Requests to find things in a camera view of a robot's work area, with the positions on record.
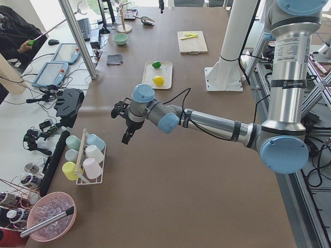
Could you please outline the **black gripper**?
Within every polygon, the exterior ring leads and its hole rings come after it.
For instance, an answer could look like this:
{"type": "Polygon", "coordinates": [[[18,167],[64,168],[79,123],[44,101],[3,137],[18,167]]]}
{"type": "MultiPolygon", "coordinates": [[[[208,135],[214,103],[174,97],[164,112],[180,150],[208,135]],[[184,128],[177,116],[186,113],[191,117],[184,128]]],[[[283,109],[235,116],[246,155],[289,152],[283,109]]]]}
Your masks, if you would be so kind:
{"type": "Polygon", "coordinates": [[[130,139],[133,137],[136,130],[141,129],[144,124],[143,116],[136,116],[131,113],[129,107],[130,103],[127,100],[131,100],[130,98],[124,98],[114,104],[114,108],[111,111],[111,118],[116,118],[117,116],[121,116],[126,120],[126,132],[122,137],[122,143],[128,144],[130,139]]]}

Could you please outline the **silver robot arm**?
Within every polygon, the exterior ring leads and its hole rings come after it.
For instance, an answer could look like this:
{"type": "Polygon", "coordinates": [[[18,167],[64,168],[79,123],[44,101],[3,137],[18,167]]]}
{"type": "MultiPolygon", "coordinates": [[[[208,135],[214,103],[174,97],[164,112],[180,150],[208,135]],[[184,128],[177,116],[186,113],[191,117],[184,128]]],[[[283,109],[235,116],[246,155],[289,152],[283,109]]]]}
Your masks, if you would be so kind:
{"type": "Polygon", "coordinates": [[[268,84],[266,120],[248,120],[254,112],[250,87],[241,82],[237,64],[252,28],[259,1],[234,1],[216,63],[199,74],[203,94],[188,84],[178,104],[158,100],[150,85],[138,84],[114,105],[111,117],[122,117],[128,144],[146,120],[169,134],[191,128],[214,138],[239,142],[256,151],[262,163],[279,174],[306,166],[309,151],[301,123],[311,36],[321,27],[326,1],[267,1],[263,32],[276,42],[272,78],[268,84]]]}

